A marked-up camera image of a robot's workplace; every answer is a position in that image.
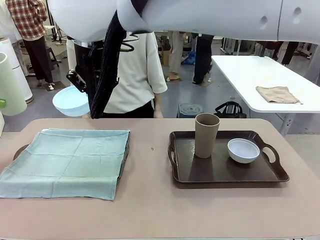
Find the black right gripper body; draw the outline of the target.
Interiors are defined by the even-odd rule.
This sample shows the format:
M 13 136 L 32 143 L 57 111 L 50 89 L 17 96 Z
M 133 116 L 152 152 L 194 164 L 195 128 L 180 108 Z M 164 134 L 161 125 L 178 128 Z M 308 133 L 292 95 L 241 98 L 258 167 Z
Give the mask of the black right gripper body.
M 88 70 L 88 56 L 91 48 L 75 44 L 74 50 L 76 59 L 75 71 L 82 78 L 82 80 L 87 83 L 88 79 L 90 78 Z

